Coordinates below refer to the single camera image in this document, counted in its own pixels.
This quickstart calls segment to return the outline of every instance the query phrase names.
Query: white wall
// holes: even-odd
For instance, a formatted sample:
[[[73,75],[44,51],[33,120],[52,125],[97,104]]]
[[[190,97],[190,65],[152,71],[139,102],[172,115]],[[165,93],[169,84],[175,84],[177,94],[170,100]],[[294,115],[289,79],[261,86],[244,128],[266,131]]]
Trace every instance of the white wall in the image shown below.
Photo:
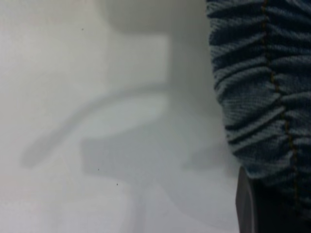
[[[0,232],[236,233],[204,0],[0,7]]]

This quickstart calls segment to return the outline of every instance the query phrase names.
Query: denim fabric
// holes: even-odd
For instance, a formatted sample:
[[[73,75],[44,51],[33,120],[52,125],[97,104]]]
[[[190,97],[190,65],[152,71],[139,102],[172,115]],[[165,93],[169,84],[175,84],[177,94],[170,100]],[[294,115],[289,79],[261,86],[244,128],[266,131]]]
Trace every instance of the denim fabric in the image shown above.
[[[207,0],[217,99],[248,175],[309,215],[311,0]]]

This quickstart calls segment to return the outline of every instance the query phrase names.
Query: orange stitching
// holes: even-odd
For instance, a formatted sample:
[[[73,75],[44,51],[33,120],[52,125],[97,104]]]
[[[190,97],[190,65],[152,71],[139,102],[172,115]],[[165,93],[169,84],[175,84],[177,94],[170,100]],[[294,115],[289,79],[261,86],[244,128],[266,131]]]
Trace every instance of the orange stitching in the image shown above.
[[[270,68],[271,60],[269,59],[268,45],[267,45],[267,42],[268,42],[267,23],[269,21],[269,18],[268,18],[267,13],[266,13],[268,1],[269,0],[264,0],[263,5],[261,7],[262,13],[264,15],[264,21],[262,22],[262,29],[264,32],[264,38],[261,41],[262,41],[262,45],[264,46],[264,50],[265,50],[265,58],[267,61],[267,66],[268,66],[268,68]],[[275,86],[276,92],[281,94],[279,85],[276,83],[275,74],[273,71],[271,71],[270,81]],[[295,148],[295,145],[293,142],[293,137],[289,132],[290,124],[289,124],[288,120],[286,120],[284,112],[281,113],[281,119],[285,121],[285,133],[288,136],[289,146],[293,152],[293,157],[294,157],[294,165],[293,165],[293,170],[295,172],[294,199],[295,199],[295,204],[296,204],[296,210],[298,211],[298,208],[299,208],[298,175],[299,175],[299,172],[298,172],[298,168],[297,168],[297,161],[298,161],[297,149]]]

